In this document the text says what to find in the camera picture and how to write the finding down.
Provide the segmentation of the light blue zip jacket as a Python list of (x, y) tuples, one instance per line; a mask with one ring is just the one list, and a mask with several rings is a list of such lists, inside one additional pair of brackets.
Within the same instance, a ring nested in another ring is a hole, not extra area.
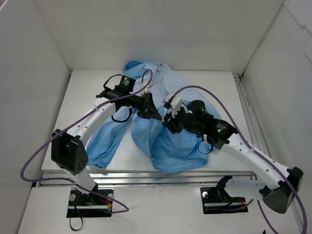
[[(149, 75), (144, 76), (145, 70), (153, 71), (151, 87), (148, 89), (153, 95), (154, 104), (158, 112), (164, 114), (163, 100), (170, 93), (190, 85), (179, 73), (170, 69), (167, 64), (157, 61), (133, 60), (128, 62), (123, 72), (136, 80), (134, 90), (140, 88), (143, 80), (148, 80)], [(111, 162), (120, 145), (125, 131), (126, 118), (129, 117), (129, 109), (121, 107), (114, 117), (106, 119), (94, 132), (88, 145), (88, 165), (105, 168)], [(142, 119), (133, 111), (129, 117), (131, 123), (131, 138), (134, 144), (150, 158), (152, 166), (161, 172), (176, 173), (191, 169), (202, 168), (207, 165), (207, 153), (211, 146), (205, 144), (196, 135), (183, 130), (179, 134), (172, 134), (160, 121), (156, 119)]]

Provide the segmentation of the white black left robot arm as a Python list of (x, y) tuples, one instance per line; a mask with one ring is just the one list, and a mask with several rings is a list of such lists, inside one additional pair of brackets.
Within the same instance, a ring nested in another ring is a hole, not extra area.
[(100, 125), (123, 106), (135, 109), (141, 118), (162, 119), (154, 105), (152, 94), (146, 87), (142, 87), (139, 95), (131, 95), (135, 82), (134, 79), (122, 75), (120, 83), (114, 89), (105, 87), (96, 96), (97, 100), (87, 112), (86, 119), (75, 124), (66, 133), (57, 129), (52, 134), (55, 139), (52, 141), (51, 160), (79, 185), (79, 197), (85, 204), (93, 204), (98, 197), (98, 185), (86, 168), (88, 155), (85, 146)]

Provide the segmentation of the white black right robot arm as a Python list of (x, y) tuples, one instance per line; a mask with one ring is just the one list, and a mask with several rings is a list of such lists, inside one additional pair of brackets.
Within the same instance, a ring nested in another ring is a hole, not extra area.
[(215, 149), (234, 157), (261, 179), (259, 182), (244, 182), (226, 175), (215, 186), (218, 199), (228, 202), (234, 197), (250, 196), (262, 200), (279, 214), (286, 213), (294, 193), (300, 188), (302, 170), (297, 167), (290, 169), (245, 142), (234, 126), (208, 114), (201, 100), (191, 101), (183, 108), (181, 98), (168, 97), (164, 107), (170, 112), (164, 114), (162, 124), (171, 133), (179, 134), (186, 130), (200, 137)]

